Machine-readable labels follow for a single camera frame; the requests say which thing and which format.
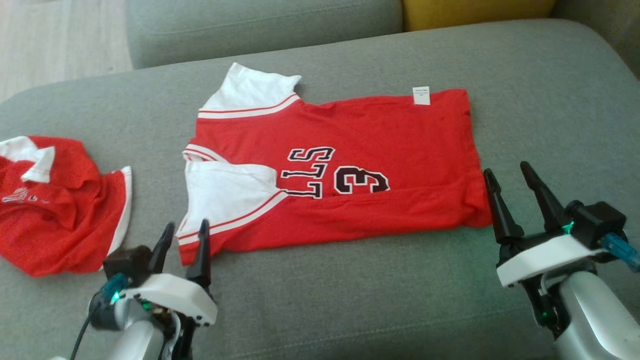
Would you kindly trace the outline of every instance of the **black cable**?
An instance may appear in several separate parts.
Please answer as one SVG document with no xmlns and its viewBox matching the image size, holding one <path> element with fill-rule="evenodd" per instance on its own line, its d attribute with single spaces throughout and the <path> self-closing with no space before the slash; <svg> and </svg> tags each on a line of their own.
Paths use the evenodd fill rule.
<svg viewBox="0 0 640 360">
<path fill-rule="evenodd" d="M 82 327 L 80 328 L 80 333 L 78 334 L 78 337 L 76 339 L 76 344 L 74 345 L 74 350 L 71 352 L 71 357 L 69 358 L 69 360 L 76 360 L 76 355 L 78 353 L 78 348 L 80 347 L 80 342 L 82 341 L 82 338 L 84 336 L 84 332 L 86 331 L 87 326 L 89 326 L 89 323 L 91 322 L 91 317 L 93 316 L 93 314 L 95 314 L 98 308 L 100 307 L 95 306 L 86 316 L 86 319 L 84 320 L 84 324 L 82 324 Z"/>
</svg>

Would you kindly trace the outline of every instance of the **red stripe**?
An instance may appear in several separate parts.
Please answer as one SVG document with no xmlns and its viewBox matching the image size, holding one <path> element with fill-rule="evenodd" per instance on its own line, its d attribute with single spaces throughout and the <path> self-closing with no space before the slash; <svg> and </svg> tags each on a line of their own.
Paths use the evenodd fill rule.
<svg viewBox="0 0 640 360">
<path fill-rule="evenodd" d="M 283 193 L 283 192 L 284 192 L 284 190 L 280 190 L 279 192 L 276 192 L 275 194 L 273 194 L 273 196 L 271 196 L 267 201 L 265 201 L 262 205 L 260 205 L 258 208 L 256 208 L 256 209 L 255 209 L 255 210 L 253 210 L 252 212 L 250 212 L 250 213 L 248 213 L 248 214 L 245 214 L 245 215 L 243 215 L 243 216 L 241 216 L 241 217 L 239 217 L 239 218 L 235 218 L 235 219 L 233 219 L 233 220 L 229 220 L 229 221 L 227 221 L 227 222 L 221 222 L 220 224 L 216 224 L 216 225 L 209 226 L 209 230 L 211 230 L 211 229 L 213 229 L 213 228 L 215 228 L 215 227 L 218 227 L 218 226 L 227 225 L 227 224 L 230 224 L 230 223 L 232 223 L 232 222 L 236 222 L 236 221 L 238 221 L 238 220 L 242 220 L 242 219 L 244 219 L 244 218 L 246 218 L 246 217 L 250 216 L 251 214 L 254 214 L 256 211 L 258 211 L 258 210 L 262 209 L 262 208 L 263 208 L 263 207 L 265 207 L 267 204 L 269 204 L 269 203 L 273 200 L 273 198 L 275 198 L 276 196 L 278 196 L 279 194 L 281 194 L 281 193 Z M 179 236 L 179 237 L 178 237 L 178 240 L 182 240 L 182 239 L 184 239 L 184 238 L 190 238 L 190 237 L 192 237 L 192 236 L 194 236 L 194 235 L 197 235 L 197 234 L 198 234 L 198 232 L 196 231 L 195 233 L 191 233 L 191 234 L 187 234 L 187 235 Z"/>
<path fill-rule="evenodd" d="M 268 108 L 253 108 L 253 109 L 243 109 L 243 110 L 226 110 L 226 111 L 215 111 L 215 110 L 200 110 L 201 113 L 216 113 L 216 114 L 222 114 L 222 113 L 244 113 L 246 111 L 255 111 L 255 110 L 267 110 L 267 109 L 273 109 L 273 108 L 277 108 L 278 106 L 284 104 L 285 102 L 287 102 L 287 100 L 291 99 L 292 97 L 297 96 L 297 94 L 291 94 L 289 95 L 288 98 L 284 99 L 280 104 L 274 105 L 274 106 L 269 106 Z"/>
<path fill-rule="evenodd" d="M 213 156 L 211 156 L 211 155 L 209 155 L 209 154 L 206 154 L 206 153 L 204 153 L 204 152 L 202 152 L 202 151 L 198 151 L 198 150 L 193 150 L 193 149 L 188 149 L 188 148 L 187 148 L 184 152 L 188 152 L 188 151 L 191 151 L 191 152 L 197 152 L 197 153 L 198 153 L 198 154 L 200 154 L 200 155 L 204 155 L 204 156 L 206 156 L 206 157 L 207 157 L 207 159 L 209 159 L 209 160 L 215 160 L 215 161 L 217 161 L 217 159 L 216 159 L 216 158 L 214 158 Z"/>
</svg>

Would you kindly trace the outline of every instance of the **yellow cushion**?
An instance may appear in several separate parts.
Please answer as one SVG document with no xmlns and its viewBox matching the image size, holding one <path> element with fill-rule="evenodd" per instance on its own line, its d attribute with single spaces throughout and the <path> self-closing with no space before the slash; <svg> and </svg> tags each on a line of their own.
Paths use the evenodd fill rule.
<svg viewBox="0 0 640 360">
<path fill-rule="evenodd" d="M 404 29 L 548 17 L 556 0 L 403 0 Z"/>
</svg>

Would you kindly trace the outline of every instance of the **gray fabric surface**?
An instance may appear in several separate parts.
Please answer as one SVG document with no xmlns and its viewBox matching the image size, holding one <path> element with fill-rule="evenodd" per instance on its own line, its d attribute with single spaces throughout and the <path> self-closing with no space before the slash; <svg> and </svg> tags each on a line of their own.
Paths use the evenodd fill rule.
<svg viewBox="0 0 640 360">
<path fill-rule="evenodd" d="M 233 61 L 301 74 L 297 90 L 312 103 L 466 88 L 482 165 L 525 231 L 541 230 L 542 218 L 520 160 L 561 201 L 606 200 L 627 214 L 629 234 L 640 233 L 640 86 L 602 38 L 564 20 L 403 33 L 45 86 L 0 106 L 0 134 L 77 138 L 104 172 L 132 165 L 125 244 L 152 245 L 186 210 L 180 152 Z M 486 228 L 223 253 L 212 266 L 218 323 L 196 333 L 196 359 L 549 356 L 552 337 L 534 325 L 524 290 L 500 287 L 497 251 Z M 166 270 L 184 273 L 175 247 Z M 621 263 L 600 271 L 640 316 L 638 277 Z M 5 261 L 0 274 L 0 358 L 68 356 L 104 276 L 31 279 Z M 103 358 L 115 339 L 88 331 L 80 359 Z"/>
<path fill-rule="evenodd" d="M 400 31 L 400 0 L 127 1 L 135 69 Z"/>
<path fill-rule="evenodd" d="M 640 78 L 640 1 L 559 0 L 551 15 L 594 29 Z"/>
</svg>

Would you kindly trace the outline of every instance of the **red and white clothing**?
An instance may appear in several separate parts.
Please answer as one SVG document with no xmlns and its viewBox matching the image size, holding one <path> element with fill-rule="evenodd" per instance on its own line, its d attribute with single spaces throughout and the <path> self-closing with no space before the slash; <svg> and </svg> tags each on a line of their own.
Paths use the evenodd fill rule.
<svg viewBox="0 0 640 360">
<path fill-rule="evenodd" d="M 299 80 L 235 63 L 198 112 L 184 264 L 203 218 L 212 254 L 491 224 L 464 89 L 315 105 Z"/>
<path fill-rule="evenodd" d="M 130 167 L 101 176 L 68 138 L 0 142 L 0 254 L 27 274 L 99 270 L 130 214 Z"/>
</svg>

